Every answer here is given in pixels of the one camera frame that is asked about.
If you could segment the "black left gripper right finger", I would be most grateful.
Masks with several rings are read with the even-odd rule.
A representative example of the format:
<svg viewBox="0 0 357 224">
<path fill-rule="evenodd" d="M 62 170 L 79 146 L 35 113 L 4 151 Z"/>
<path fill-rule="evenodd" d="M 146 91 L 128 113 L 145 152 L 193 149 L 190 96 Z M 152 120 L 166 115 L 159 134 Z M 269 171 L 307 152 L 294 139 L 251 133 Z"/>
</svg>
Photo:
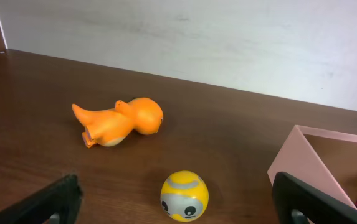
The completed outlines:
<svg viewBox="0 0 357 224">
<path fill-rule="evenodd" d="M 283 224 L 357 224 L 356 209 L 286 172 L 276 173 L 272 198 Z"/>
</svg>

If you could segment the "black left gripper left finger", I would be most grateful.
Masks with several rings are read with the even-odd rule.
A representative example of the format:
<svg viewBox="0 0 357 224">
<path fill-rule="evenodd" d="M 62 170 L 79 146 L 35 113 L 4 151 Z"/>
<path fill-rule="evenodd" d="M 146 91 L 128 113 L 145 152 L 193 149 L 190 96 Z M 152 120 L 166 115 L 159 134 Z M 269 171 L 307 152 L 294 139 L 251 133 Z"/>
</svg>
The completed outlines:
<svg viewBox="0 0 357 224">
<path fill-rule="evenodd" d="M 44 223 L 57 215 L 59 223 L 74 224 L 82 197 L 78 177 L 69 174 L 0 211 L 0 223 Z"/>
</svg>

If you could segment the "pink box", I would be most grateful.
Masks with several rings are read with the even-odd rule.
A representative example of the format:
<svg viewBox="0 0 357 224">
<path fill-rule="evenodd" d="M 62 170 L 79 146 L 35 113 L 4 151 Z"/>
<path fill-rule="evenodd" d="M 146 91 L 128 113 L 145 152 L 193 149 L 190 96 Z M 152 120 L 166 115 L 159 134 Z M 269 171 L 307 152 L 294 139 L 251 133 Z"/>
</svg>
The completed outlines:
<svg viewBox="0 0 357 224">
<path fill-rule="evenodd" d="M 294 126 L 267 173 L 290 175 L 355 208 L 357 135 Z"/>
</svg>

